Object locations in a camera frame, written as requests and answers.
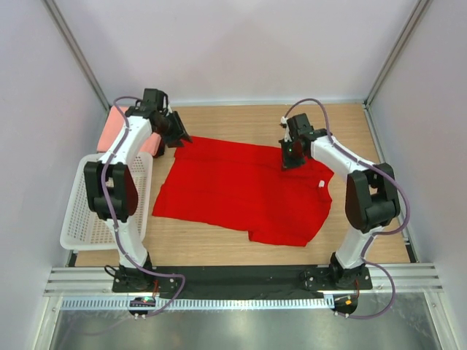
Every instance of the metal frame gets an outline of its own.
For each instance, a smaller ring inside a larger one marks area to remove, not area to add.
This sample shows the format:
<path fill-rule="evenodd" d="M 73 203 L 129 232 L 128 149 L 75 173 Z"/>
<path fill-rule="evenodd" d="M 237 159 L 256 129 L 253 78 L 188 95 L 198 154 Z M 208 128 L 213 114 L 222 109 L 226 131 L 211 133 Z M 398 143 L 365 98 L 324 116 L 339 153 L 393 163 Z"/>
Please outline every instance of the metal frame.
<path fill-rule="evenodd" d="M 432 0 L 418 0 L 415 5 L 409 19 L 404 26 L 404 29 L 399 35 L 398 39 L 395 41 L 394 47 L 391 50 L 389 56 L 386 59 L 385 64 L 383 65 L 381 71 L 379 71 L 378 77 L 375 80 L 373 87 L 370 89 L 368 98 L 365 100 L 365 105 L 369 106 L 376 97 L 379 89 L 381 88 L 383 82 L 386 80 L 387 75 L 394 66 L 394 63 L 401 56 L 403 49 L 405 48 L 410 37 L 414 33 L 418 23 L 422 20 L 423 15 L 426 13 L 426 10 L 430 6 Z"/>
<path fill-rule="evenodd" d="M 458 349 L 453 347 L 456 343 L 453 341 L 453 333 L 449 332 L 449 327 L 443 327 L 443 324 L 448 320 L 447 313 L 444 311 L 444 292 L 441 282 L 433 264 L 418 263 L 418 264 L 384 264 L 387 271 L 393 277 L 397 293 L 424 292 L 425 297 L 431 308 L 436 308 L 436 313 L 433 313 L 433 321 L 436 325 L 436 331 L 439 332 L 439 337 L 445 349 Z M 391 293 L 390 282 L 383 272 L 375 267 L 369 266 L 371 280 L 374 288 L 372 290 L 362 290 L 362 293 Z M 44 298 L 47 300 L 42 324 L 36 340 L 35 349 L 48 349 L 57 322 L 58 313 L 61 310 L 61 305 L 64 301 L 66 307 L 73 305 L 75 309 L 83 309 L 87 306 L 80 306 L 79 299 L 93 301 L 93 310 L 107 310 L 109 307 L 115 307 L 116 300 L 123 300 L 129 296 L 147 295 L 147 293 L 112 293 L 112 277 L 107 275 L 102 268 L 54 268 L 50 273 L 47 286 L 44 292 Z M 323 308 L 327 306 L 330 295 L 349 294 L 353 291 L 346 290 L 326 290 L 322 291 L 325 295 L 323 302 L 317 303 L 304 300 L 299 304 L 293 303 L 290 305 L 287 301 L 282 304 L 274 304 L 273 308 Z M 127 309 L 125 303 L 121 303 L 123 309 Z M 208 309 L 212 304 L 204 303 L 197 304 L 193 302 L 177 304 L 177 310 L 196 310 Z M 254 303 L 251 306 L 244 304 L 246 309 L 261 308 L 261 305 Z"/>
<path fill-rule="evenodd" d="M 72 31 L 66 24 L 61 11 L 59 10 L 55 0 L 42 0 L 45 8 L 49 12 L 52 21 L 56 25 L 58 31 L 60 32 L 61 36 L 65 40 L 65 43 L 68 45 L 70 52 L 72 53 L 73 57 L 76 59 L 78 66 L 81 68 L 82 73 L 84 74 L 86 80 L 89 82 L 90 86 L 93 88 L 96 97 L 101 102 L 102 106 L 105 108 L 106 111 L 110 110 L 110 104 L 107 100 L 107 97 L 104 94 L 99 82 L 96 79 L 96 76 L 93 73 L 93 70 L 89 66 L 86 57 L 82 53 L 80 46 L 78 45 L 76 39 L 73 36 Z"/>
<path fill-rule="evenodd" d="M 109 101 L 105 96 L 99 81 L 96 79 L 91 67 L 89 66 L 80 46 L 74 38 L 66 21 L 61 14 L 55 0 L 42 0 L 50 14 L 54 24 L 64 38 L 72 55 L 77 61 L 77 64 L 82 69 L 85 78 L 93 88 L 96 97 L 100 100 L 102 106 L 108 111 Z M 385 161 L 385 155 L 382 151 L 381 144 L 377 131 L 374 127 L 371 117 L 371 104 L 374 101 L 379 89 L 383 85 L 385 79 L 394 67 L 395 62 L 400 57 L 405 48 L 410 36 L 413 34 L 417 24 L 421 21 L 431 0 L 419 0 L 414 6 L 412 14 L 406 22 L 398 40 L 385 61 L 373 87 L 371 88 L 368 98 L 365 101 L 329 101 L 334 103 L 362 103 L 365 111 L 371 135 L 373 137 L 375 147 L 379 159 Z M 264 101 L 264 104 L 271 104 L 272 101 Z M 289 101 L 274 101 L 275 104 L 288 104 Z M 217 102 L 214 105 L 239 104 L 238 102 Z M 254 104 L 252 101 L 245 101 L 243 104 Z M 410 235 L 407 230 L 403 232 L 406 244 L 411 245 Z M 397 292 L 424 292 L 425 298 L 430 308 L 431 316 L 436 327 L 436 331 L 440 338 L 444 349 L 461 349 L 452 331 L 452 325 L 449 322 L 448 315 L 450 314 L 449 305 L 446 296 L 443 292 L 441 282 L 439 281 L 436 269 L 433 264 L 387 264 L 384 265 L 394 278 Z M 386 276 L 376 268 L 369 268 L 371 279 L 374 284 L 374 289 L 362 291 L 362 293 L 388 293 L 391 292 L 389 281 Z M 64 298 L 88 296 L 92 298 L 109 299 L 114 298 L 116 294 L 111 292 L 112 279 L 106 275 L 101 268 L 54 268 L 50 274 L 49 281 L 45 288 L 45 310 L 42 317 L 42 323 L 36 337 L 35 349 L 48 349 L 55 323 L 57 322 L 58 312 Z M 348 293 L 349 291 L 323 291 L 326 295 L 336 293 Z"/>

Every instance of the cable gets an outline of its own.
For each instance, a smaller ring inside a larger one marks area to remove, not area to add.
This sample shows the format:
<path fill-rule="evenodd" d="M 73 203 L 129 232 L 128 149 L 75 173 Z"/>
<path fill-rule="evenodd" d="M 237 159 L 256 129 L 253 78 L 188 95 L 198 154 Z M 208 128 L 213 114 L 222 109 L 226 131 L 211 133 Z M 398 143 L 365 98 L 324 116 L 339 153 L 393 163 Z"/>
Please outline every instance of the cable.
<path fill-rule="evenodd" d="M 123 100 L 123 99 L 132 99 L 132 100 L 136 100 L 136 103 L 141 103 L 141 99 L 140 98 L 137 98 L 137 97 L 133 97 L 133 96 L 121 96 L 119 98 L 116 98 L 114 100 L 114 106 L 115 108 L 117 108 L 117 110 L 119 111 L 119 113 L 122 115 L 123 117 L 123 120 L 124 120 L 124 123 L 125 123 L 125 126 L 124 126 L 124 132 L 123 132 L 123 136 L 122 138 L 120 139 L 120 141 L 118 142 L 117 146 L 115 146 L 115 148 L 112 150 L 109 158 L 107 159 L 106 163 L 104 164 L 104 167 L 102 168 L 102 174 L 101 174 L 101 186 L 102 186 L 102 190 L 104 192 L 104 197 L 105 197 L 105 200 L 107 202 L 107 205 L 109 207 L 109 212 L 110 212 L 110 216 L 112 217 L 112 221 L 114 222 L 114 231 L 115 231 L 115 241 L 117 243 L 117 246 L 118 246 L 118 249 L 120 250 L 121 254 L 130 262 L 130 264 L 132 264 L 135 268 L 137 268 L 138 270 L 140 270 L 141 272 L 144 272 L 148 275 L 151 275 L 151 276 L 155 276 L 155 277 L 162 277 L 162 278 L 172 278 L 172 279 L 182 279 L 182 283 L 180 284 L 180 286 L 178 287 L 177 291 L 175 292 L 174 296 L 164 305 L 162 306 L 161 308 L 159 308 L 158 310 L 155 310 L 153 312 L 150 312 L 146 315 L 146 318 L 149 318 L 149 317 L 152 317 L 152 316 L 156 316 L 156 315 L 159 315 L 162 311 L 164 311 L 166 308 L 168 308 L 173 302 L 175 299 L 178 298 L 178 296 L 180 295 L 181 291 L 183 290 L 183 287 L 185 286 L 185 276 L 182 275 L 182 274 L 179 274 L 179 273 L 157 273 L 157 272 L 153 272 L 153 271 L 149 271 L 145 268 L 143 268 L 142 266 L 138 265 L 134 260 L 133 258 L 130 256 L 129 253 L 127 253 L 127 251 L 123 248 L 123 245 L 120 241 L 120 232 L 119 232 L 119 226 L 118 226 L 118 220 L 117 220 L 117 215 L 115 213 L 115 208 L 114 206 L 112 205 L 112 201 L 110 199 L 110 195 L 109 195 L 109 191 L 107 189 L 107 186 L 106 186 L 106 173 L 107 173 L 107 169 L 109 168 L 109 165 L 110 163 L 112 162 L 112 159 L 115 157 L 115 155 L 117 154 L 118 150 L 121 148 L 123 142 L 126 140 L 126 138 L 128 137 L 128 134 L 129 134 L 129 129 L 130 129 L 130 122 L 128 121 L 128 118 L 126 117 L 125 113 L 123 112 L 123 110 L 120 108 L 120 106 L 118 106 L 118 101 L 120 100 Z M 107 267 L 104 268 L 105 272 L 108 273 L 110 276 L 112 276 L 112 274 L 107 270 Z M 115 322 L 114 324 L 112 324 L 111 326 L 109 326 L 108 328 L 104 329 L 104 330 L 101 330 L 99 332 L 78 332 L 79 334 L 81 335 L 87 335 L 87 336 L 96 336 L 96 335 L 102 335 L 114 328 L 116 328 L 117 326 L 119 326 L 120 324 L 130 320 L 130 319 L 133 319 L 133 317 L 128 317 L 128 318 L 124 318 L 124 319 L 121 319 L 120 321 L 118 322 Z M 58 346 L 59 349 L 62 349 L 62 346 L 64 345 L 65 343 L 65 340 L 68 338 L 69 336 L 69 333 L 71 332 L 72 328 L 73 328 L 73 325 L 74 325 L 74 322 L 72 322 L 70 325 L 69 325 L 69 329 L 66 331 L 65 333 L 65 336 L 63 337 L 62 341 L 60 342 L 60 345 Z"/>
<path fill-rule="evenodd" d="M 374 171 L 375 173 L 381 175 L 382 177 L 384 177 L 386 180 L 389 181 L 389 183 L 391 183 L 392 186 L 394 186 L 397 191 L 399 191 L 399 193 L 401 194 L 401 197 L 402 197 L 402 200 L 404 201 L 404 205 L 406 207 L 406 215 L 404 217 L 404 220 L 401 224 L 401 226 L 397 227 L 396 229 L 392 230 L 392 231 L 387 231 L 387 232 L 383 232 L 383 231 L 380 231 L 380 232 L 375 232 L 375 233 L 372 233 L 371 234 L 371 237 L 368 239 L 368 241 L 366 242 L 365 246 L 363 247 L 362 249 L 362 252 L 360 253 L 360 258 L 361 260 L 367 264 L 367 265 L 371 265 L 371 266 L 374 266 L 375 268 L 378 268 L 380 269 L 388 278 L 389 278 L 389 282 L 391 284 L 391 290 L 392 290 L 392 293 L 391 293 L 391 299 L 389 301 L 389 303 L 380 311 L 380 312 L 377 312 L 373 315 L 368 315 L 368 316 L 353 316 L 353 315 L 348 315 L 348 314 L 343 314 L 342 312 L 338 312 L 337 314 L 340 315 L 340 316 L 343 316 L 343 317 L 346 317 L 346 318 L 350 318 L 350 319 L 374 319 L 378 316 L 381 316 L 383 315 L 384 313 L 386 313 L 394 304 L 394 301 L 395 301 L 395 284 L 394 284 L 394 280 L 393 280 L 393 277 L 391 277 L 391 275 L 389 274 L 389 272 L 387 272 L 387 270 L 385 268 L 383 268 L 381 265 L 379 264 L 376 264 L 375 262 L 369 262 L 367 259 L 365 259 L 365 255 L 366 255 L 366 252 L 368 251 L 368 248 L 370 247 L 371 243 L 373 242 L 373 240 L 377 237 L 377 236 L 390 236 L 390 235 L 393 235 L 395 233 L 399 233 L 401 232 L 404 228 L 407 227 L 407 225 L 409 224 L 409 219 L 410 219 L 410 204 L 409 204 L 409 199 L 407 198 L 407 195 L 406 193 L 404 192 L 404 190 L 402 189 L 402 187 L 389 175 L 387 175 L 385 172 L 379 170 L 378 168 L 376 168 L 375 166 L 371 165 L 371 164 L 368 164 L 367 162 L 355 157 L 354 155 L 352 155 L 351 153 L 349 153 L 347 150 L 345 150 L 344 148 L 342 148 L 339 144 L 335 143 L 335 141 L 333 140 L 332 138 L 332 134 L 331 134 L 331 127 L 329 125 L 329 116 L 328 116 L 328 112 L 326 111 L 326 108 L 324 107 L 324 105 L 319 102 L 316 98 L 304 98 L 296 103 L 294 103 L 294 105 L 292 105 L 289 110 L 287 110 L 287 112 L 285 113 L 285 116 L 284 118 L 287 119 L 288 115 L 292 112 L 292 110 L 297 107 L 299 104 L 302 104 L 303 102 L 315 102 L 320 108 L 321 110 L 323 111 L 323 116 L 324 116 L 324 121 L 325 121 L 325 124 L 326 124 L 326 134 L 327 134 L 327 137 L 329 139 L 329 142 L 338 150 L 340 151 L 340 153 L 342 153 L 343 155 L 345 155 L 347 158 L 349 158 L 350 160 L 353 160 L 354 162 L 356 162 L 357 164 L 361 164 L 362 166 L 364 166 L 365 168 L 368 168 L 372 171 Z"/>

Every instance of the white wall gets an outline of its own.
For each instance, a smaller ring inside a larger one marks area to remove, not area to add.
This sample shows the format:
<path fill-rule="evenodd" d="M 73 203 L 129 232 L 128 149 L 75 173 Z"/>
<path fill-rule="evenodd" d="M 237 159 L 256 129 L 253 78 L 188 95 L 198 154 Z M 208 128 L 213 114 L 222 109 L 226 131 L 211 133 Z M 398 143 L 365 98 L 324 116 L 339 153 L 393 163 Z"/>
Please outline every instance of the white wall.
<path fill-rule="evenodd" d="M 433 1 L 372 106 L 383 149 L 412 200 L 417 253 L 435 262 L 464 324 L 466 18 L 465 0 Z"/>
<path fill-rule="evenodd" d="M 79 159 L 104 110 L 40 1 L 0 1 L 0 339 L 30 349 Z"/>
<path fill-rule="evenodd" d="M 57 0 L 108 98 L 363 100 L 415 0 Z"/>

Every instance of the metal floor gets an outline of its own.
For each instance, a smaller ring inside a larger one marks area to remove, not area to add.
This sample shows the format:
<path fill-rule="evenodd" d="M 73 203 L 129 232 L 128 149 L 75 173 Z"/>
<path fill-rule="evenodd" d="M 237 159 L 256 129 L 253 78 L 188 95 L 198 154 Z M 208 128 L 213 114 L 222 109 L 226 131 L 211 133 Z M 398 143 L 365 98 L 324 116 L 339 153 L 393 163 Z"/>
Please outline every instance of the metal floor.
<path fill-rule="evenodd" d="M 358 313 L 372 314 L 389 294 L 361 295 Z M 174 311 L 147 320 L 128 320 L 127 311 L 61 311 L 51 349 L 162 350 L 437 350 L 441 349 L 423 293 L 397 294 L 394 306 L 370 321 L 343 319 L 332 311 Z"/>

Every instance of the white cable tray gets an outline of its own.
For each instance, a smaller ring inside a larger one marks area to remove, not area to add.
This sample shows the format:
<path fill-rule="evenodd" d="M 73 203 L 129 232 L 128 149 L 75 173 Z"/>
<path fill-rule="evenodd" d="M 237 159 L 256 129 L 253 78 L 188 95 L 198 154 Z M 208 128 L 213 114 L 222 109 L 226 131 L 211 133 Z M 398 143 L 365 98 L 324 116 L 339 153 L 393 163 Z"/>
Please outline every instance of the white cable tray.
<path fill-rule="evenodd" d="M 156 298 L 153 307 L 130 307 L 135 296 L 112 297 L 65 297 L 63 311 L 103 311 L 103 310 L 146 310 L 160 308 L 167 299 Z M 318 299 L 296 300 L 192 300 L 176 299 L 167 311 L 231 311 L 231 310 L 291 310 L 309 308 L 333 308 L 333 295 L 325 295 Z"/>

